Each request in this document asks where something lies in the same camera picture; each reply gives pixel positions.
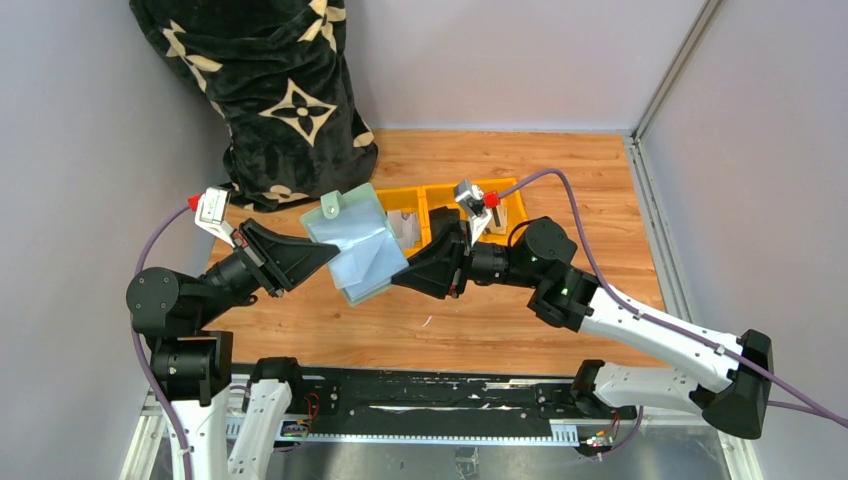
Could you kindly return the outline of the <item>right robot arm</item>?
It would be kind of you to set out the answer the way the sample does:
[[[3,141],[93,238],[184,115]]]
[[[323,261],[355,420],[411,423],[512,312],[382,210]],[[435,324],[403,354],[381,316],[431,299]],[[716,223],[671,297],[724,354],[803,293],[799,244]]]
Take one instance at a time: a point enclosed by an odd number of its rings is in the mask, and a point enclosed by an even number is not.
[[[577,245],[548,217],[527,222],[508,245],[473,242],[464,220],[444,224],[392,284],[457,298],[467,283],[528,288],[528,308],[544,323],[606,337],[664,362],[662,368],[584,361],[571,385],[588,415],[646,406],[700,416],[715,429],[755,440],[763,433],[773,371],[771,338],[701,328],[643,304],[572,265]]]

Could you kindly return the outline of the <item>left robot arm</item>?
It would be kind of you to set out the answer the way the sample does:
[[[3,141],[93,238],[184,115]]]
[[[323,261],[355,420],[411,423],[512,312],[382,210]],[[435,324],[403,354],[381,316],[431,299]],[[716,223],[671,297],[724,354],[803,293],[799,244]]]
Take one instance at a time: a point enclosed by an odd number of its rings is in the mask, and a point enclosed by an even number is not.
[[[180,478],[263,479],[284,414],[305,401],[302,368],[293,357],[255,363],[241,429],[229,446],[234,335],[208,326],[231,309],[254,305],[259,290],[272,297],[293,290],[339,249],[277,234],[254,220],[218,229],[231,254],[197,277],[163,267],[143,269],[128,285],[126,303],[134,333],[150,350],[143,364],[168,419]]]

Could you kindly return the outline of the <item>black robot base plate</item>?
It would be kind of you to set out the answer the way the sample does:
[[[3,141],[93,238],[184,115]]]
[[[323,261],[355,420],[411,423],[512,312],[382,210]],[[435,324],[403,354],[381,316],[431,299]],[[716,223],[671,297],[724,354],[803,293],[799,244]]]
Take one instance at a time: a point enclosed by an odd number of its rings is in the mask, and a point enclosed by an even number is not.
[[[311,438],[557,440],[562,428],[632,420],[625,407],[587,407],[569,376],[303,367],[304,393],[286,421],[318,411]]]

